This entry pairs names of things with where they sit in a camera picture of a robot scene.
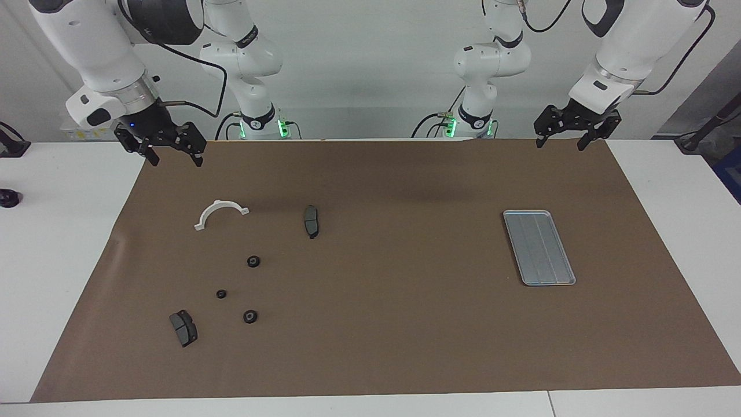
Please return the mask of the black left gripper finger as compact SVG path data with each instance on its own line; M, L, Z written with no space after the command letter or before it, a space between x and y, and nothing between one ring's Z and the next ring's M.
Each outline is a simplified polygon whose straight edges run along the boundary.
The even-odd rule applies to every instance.
M563 111L556 106L547 106L534 121L535 145L542 148L553 135L564 132Z
M620 113L609 113L603 121L597 124L588 122L586 132L579 140L579 151L584 151L588 145L595 141L606 140L611 137L620 122L622 122Z

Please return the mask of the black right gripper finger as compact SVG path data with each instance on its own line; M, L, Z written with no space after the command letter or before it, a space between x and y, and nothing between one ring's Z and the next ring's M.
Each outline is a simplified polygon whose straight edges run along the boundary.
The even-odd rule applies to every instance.
M182 126L175 126L174 148L187 153L197 167L203 164L202 154L206 150L207 141L193 122L186 122Z
M150 146L148 140L138 141L137 137L132 134L129 130L125 129L124 126L116 126L114 129L114 135L117 140L121 143L122 147L128 153L137 153L148 161L151 166L158 166L159 156L156 151Z

